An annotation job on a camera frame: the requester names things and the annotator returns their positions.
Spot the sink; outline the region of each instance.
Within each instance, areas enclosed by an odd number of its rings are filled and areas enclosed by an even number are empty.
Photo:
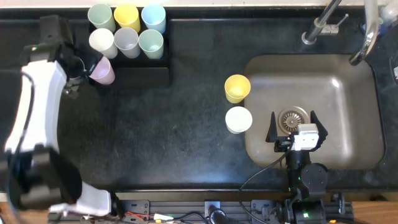
[[[244,100],[253,117],[246,150],[260,166],[281,154],[266,142],[275,112],[279,136],[308,123],[312,110],[329,132],[312,162],[332,169],[370,169],[384,156],[384,138],[372,68],[348,63],[349,55],[263,55],[244,74],[251,92]]]

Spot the drain strainer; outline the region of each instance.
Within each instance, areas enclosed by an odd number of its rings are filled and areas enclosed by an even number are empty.
[[[299,124],[309,123],[308,114],[298,106],[287,108],[279,114],[279,127],[280,129],[289,134],[297,131]]]

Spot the wooden floor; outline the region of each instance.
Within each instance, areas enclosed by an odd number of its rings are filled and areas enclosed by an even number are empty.
[[[369,224],[398,223],[398,202],[353,202],[355,217]],[[0,203],[1,215],[6,224],[16,223],[5,202]],[[23,212],[29,223],[47,223],[47,212]]]

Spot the yellow cup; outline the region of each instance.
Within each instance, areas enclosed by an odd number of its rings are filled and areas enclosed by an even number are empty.
[[[133,4],[124,4],[114,10],[114,19],[121,27],[133,28],[139,32],[141,25],[139,23],[138,9]]]
[[[243,75],[232,75],[225,81],[226,99],[231,103],[239,103],[250,92],[250,82]]]

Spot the cup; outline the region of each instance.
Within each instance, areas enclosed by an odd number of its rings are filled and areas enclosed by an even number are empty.
[[[91,73],[90,78],[100,84],[111,84],[114,81],[114,72],[109,59],[102,57]]]
[[[114,44],[128,58],[136,58],[141,52],[138,34],[132,28],[121,28],[114,34]]]
[[[137,32],[139,32],[141,29],[138,9],[133,4],[124,4],[118,6],[114,10],[114,19],[116,19],[121,27],[133,28]]]
[[[250,82],[243,75],[232,75],[225,81],[226,99],[231,103],[241,102],[250,92]]]
[[[226,113],[225,123],[228,131],[233,134],[239,134],[247,131],[253,122],[250,111],[248,109],[235,106]]]
[[[166,30],[166,10],[160,5],[146,6],[141,12],[142,20],[148,29],[154,29],[163,34]]]
[[[92,6],[87,13],[88,20],[94,24],[97,29],[105,28],[114,32],[116,25],[112,16],[112,9],[107,4],[96,4]]]
[[[157,30],[145,30],[138,38],[138,44],[150,59],[163,56],[163,36]]]
[[[101,52],[107,58],[115,58],[118,54],[118,48],[115,46],[113,34],[110,30],[100,28],[91,33],[88,42],[90,47]]]

